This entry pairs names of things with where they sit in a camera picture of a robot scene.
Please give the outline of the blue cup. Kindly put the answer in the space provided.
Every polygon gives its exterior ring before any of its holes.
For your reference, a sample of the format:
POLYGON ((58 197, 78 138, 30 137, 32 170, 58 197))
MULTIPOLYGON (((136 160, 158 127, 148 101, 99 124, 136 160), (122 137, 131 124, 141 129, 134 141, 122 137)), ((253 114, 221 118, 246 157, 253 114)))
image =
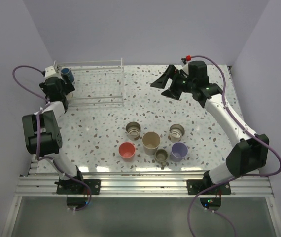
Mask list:
POLYGON ((71 69, 69 68, 62 68, 61 69, 61 76, 64 81, 69 81, 70 83, 74 83, 75 79, 71 69))

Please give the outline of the steel cup with brown sleeve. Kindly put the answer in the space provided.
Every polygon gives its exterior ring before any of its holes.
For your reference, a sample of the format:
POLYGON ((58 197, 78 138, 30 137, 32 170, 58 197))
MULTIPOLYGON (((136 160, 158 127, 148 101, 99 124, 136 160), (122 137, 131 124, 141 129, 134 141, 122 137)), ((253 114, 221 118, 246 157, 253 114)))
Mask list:
POLYGON ((72 98, 73 98, 73 93, 72 92, 66 95, 66 99, 67 100, 71 100, 72 98))

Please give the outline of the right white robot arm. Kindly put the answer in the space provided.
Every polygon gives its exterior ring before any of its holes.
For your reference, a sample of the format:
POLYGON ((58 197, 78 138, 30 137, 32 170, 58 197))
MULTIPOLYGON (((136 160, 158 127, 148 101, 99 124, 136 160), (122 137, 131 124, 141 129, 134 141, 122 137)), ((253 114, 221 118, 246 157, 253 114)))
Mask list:
POLYGON ((164 89, 167 81, 172 83, 162 95, 179 100, 182 93, 190 93, 202 108, 210 113, 226 133, 232 151, 225 163, 203 174, 200 190, 215 193, 220 184, 239 178, 266 165, 269 139, 249 128, 231 106, 224 101, 222 89, 209 82, 207 65, 203 61, 191 61, 182 69, 169 65, 150 86, 164 89))

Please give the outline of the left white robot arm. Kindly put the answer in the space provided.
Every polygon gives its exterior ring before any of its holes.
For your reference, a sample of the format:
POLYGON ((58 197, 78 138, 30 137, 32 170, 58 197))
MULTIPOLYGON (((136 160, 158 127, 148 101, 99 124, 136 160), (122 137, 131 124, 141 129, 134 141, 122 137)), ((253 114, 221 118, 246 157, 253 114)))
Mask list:
POLYGON ((67 95, 75 91, 74 76, 68 68, 62 69, 61 74, 47 77, 39 87, 48 101, 38 112, 22 118, 26 148, 38 161, 49 162, 57 171, 58 188, 79 194, 84 191, 85 181, 78 167, 61 152, 63 140, 57 122, 68 110, 67 95))

